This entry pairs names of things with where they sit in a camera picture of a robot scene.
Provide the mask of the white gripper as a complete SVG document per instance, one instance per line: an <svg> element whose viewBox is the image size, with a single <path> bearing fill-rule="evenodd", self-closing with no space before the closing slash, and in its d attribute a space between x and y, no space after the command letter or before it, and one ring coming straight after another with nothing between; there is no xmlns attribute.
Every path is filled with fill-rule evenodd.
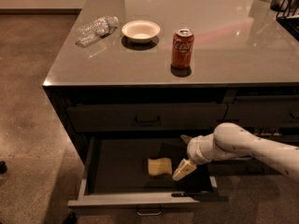
<svg viewBox="0 0 299 224"><path fill-rule="evenodd" d="M178 168L172 175L174 181L179 181L186 175L196 170L196 164L209 163L214 159L214 135L200 135L191 138L188 135L180 136L182 141L187 145L187 155L189 160L183 159Z"/></svg>

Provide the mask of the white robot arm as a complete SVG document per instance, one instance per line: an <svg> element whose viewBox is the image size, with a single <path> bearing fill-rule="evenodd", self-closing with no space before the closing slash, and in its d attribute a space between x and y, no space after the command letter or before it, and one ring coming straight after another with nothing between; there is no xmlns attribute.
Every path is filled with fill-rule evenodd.
<svg viewBox="0 0 299 224"><path fill-rule="evenodd" d="M263 139L233 123L222 123L214 132L189 138L187 142L188 159L183 159L172 178L179 181L192 173L198 165L211 161L226 161L251 156L276 171L299 180L299 148L268 139Z"/></svg>

